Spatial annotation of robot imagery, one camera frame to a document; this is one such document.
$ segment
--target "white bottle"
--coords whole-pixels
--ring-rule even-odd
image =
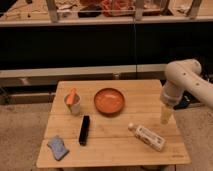
[[[164,138],[160,137],[142,125],[134,125],[133,123],[129,123],[128,128],[130,131],[134,132],[135,137],[142,140],[144,143],[148,144],[155,150],[162,151],[166,142]]]

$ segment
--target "red object on shelf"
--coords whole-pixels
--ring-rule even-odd
[[[101,2],[105,16],[123,16],[133,14],[133,0],[103,0]]]

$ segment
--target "bottle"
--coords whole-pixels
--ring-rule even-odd
[[[129,123],[128,129],[134,133],[135,137],[142,140],[150,147],[157,151],[162,151],[166,142],[163,137],[160,137],[142,125],[134,125],[133,123]]]
[[[161,106],[161,124],[167,124],[172,114],[174,113],[174,109],[168,105]]]

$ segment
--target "table leg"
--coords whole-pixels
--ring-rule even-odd
[[[57,170],[57,171],[64,171],[63,168],[57,168],[56,170]]]
[[[158,165],[158,166],[141,166],[145,171],[163,171],[167,165]]]

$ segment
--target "black marker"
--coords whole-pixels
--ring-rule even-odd
[[[81,132],[80,132],[80,136],[78,140],[80,145],[83,145],[83,146],[86,145],[87,136],[89,132],[89,124],[90,124],[90,118],[88,115],[85,115],[81,125]]]

